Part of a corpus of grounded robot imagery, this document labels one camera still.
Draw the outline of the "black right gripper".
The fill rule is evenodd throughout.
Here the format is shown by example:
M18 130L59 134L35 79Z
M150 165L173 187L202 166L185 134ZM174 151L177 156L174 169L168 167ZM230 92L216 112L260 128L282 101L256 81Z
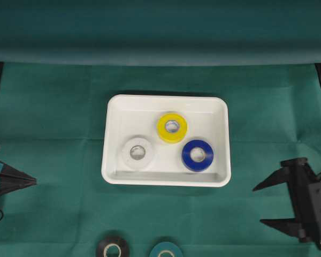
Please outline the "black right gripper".
M295 218L261 219L260 222L288 236L299 236L299 242L312 241L311 228L315 218L308 186L317 181L308 159L294 158L280 162L281 169L274 171L253 188L253 191L287 183Z

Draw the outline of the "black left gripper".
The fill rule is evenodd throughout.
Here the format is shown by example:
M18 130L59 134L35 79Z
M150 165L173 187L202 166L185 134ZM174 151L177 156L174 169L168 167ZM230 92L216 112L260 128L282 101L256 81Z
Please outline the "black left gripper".
M17 183L5 183L0 184L0 196L16 191L22 190L24 188L35 186L37 185L37 181L30 181L36 180L36 178L17 170L16 168L0 161L0 174L1 175L8 175L14 178L25 179L24 181L18 181Z

